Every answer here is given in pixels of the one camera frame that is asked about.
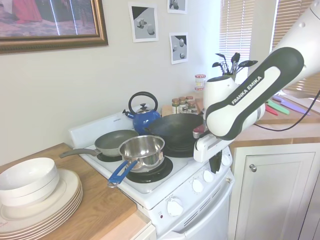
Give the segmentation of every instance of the window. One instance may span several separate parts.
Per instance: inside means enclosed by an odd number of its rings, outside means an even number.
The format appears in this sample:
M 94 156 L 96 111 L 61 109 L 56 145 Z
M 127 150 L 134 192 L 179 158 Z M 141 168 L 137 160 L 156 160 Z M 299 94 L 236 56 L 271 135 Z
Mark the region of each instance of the window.
M 231 68 L 231 58 L 240 53 L 240 61 L 249 60 L 255 0 L 221 0 L 219 52 L 225 55 Z M 237 74 L 242 83 L 248 68 Z
M 274 25 L 272 48 L 274 48 L 298 18 L 309 8 L 313 0 L 279 0 Z M 320 89 L 320 74 L 297 81 L 285 92 L 301 97 L 315 96 Z

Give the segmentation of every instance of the black cable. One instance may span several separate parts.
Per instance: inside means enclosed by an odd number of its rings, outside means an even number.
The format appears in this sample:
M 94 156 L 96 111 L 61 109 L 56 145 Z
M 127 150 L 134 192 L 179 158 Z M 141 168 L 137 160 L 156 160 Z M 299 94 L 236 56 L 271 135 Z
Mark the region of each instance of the black cable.
M 254 125 L 256 125 L 256 126 L 259 127 L 259 128 L 266 129 L 266 130 L 270 130 L 270 131 L 274 131 L 274 132 L 283 132 L 283 131 L 292 129 L 292 128 L 295 127 L 297 124 L 299 124 L 299 123 L 305 118 L 305 116 L 307 116 L 307 114 L 310 112 L 311 108 L 314 106 L 314 104 L 315 104 L 315 102 L 317 101 L 317 98 L 318 98 L 319 96 L 320 96 L 320 90 L 318 91 L 317 95 L 314 97 L 314 100 L 312 101 L 310 107 L 309 107 L 308 110 L 305 112 L 305 114 L 304 114 L 295 124 L 293 124 L 292 126 L 290 126 L 290 127 L 288 127 L 288 128 L 281 129 L 281 130 L 276 130 L 276 129 L 271 129 L 271 128 L 267 128 L 267 127 L 264 127 L 264 126 L 260 126 L 260 125 L 257 125 L 257 124 L 254 124 Z

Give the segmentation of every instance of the kettle spout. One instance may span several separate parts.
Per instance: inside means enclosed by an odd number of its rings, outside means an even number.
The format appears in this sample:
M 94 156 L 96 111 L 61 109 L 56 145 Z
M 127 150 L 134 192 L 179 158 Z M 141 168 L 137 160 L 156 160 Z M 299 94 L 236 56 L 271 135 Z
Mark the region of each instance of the kettle spout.
M 125 114 L 128 118 L 130 119 L 134 119 L 134 115 L 131 114 L 129 111 L 123 110 L 122 112 L 123 114 Z

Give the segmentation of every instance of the oven door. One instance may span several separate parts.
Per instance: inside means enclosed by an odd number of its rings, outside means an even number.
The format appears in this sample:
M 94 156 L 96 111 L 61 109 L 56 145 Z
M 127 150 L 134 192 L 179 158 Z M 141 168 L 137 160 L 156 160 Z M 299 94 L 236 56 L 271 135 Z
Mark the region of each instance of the oven door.
M 182 231 L 171 231 L 161 240 L 227 240 L 229 221 L 229 196 L 235 179 L 228 176 L 219 199 L 208 207 L 204 214 L 199 215 L 192 224 Z

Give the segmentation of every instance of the gold frame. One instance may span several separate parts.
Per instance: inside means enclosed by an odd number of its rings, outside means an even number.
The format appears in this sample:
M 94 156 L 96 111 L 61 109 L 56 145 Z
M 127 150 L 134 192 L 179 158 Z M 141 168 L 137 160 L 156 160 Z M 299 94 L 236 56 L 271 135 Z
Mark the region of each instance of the gold frame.
M 96 34 L 0 37 L 0 54 L 107 46 L 102 0 L 91 0 Z

